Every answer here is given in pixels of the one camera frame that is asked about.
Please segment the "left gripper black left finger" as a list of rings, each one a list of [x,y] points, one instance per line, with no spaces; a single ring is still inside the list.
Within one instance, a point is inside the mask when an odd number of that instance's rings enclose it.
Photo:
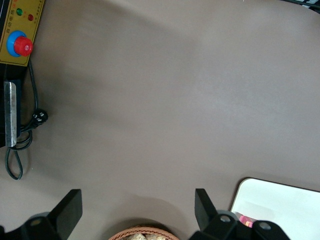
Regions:
[[[82,217],[82,191],[70,190],[46,215],[35,215],[20,227],[5,232],[2,240],[67,240]]]

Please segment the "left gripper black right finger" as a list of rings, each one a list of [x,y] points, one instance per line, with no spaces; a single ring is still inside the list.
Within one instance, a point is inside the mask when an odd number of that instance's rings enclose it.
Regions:
[[[274,222],[257,220],[252,227],[240,222],[227,210],[216,210],[203,188],[195,190],[194,213],[199,227],[191,240],[288,240],[282,228]]]

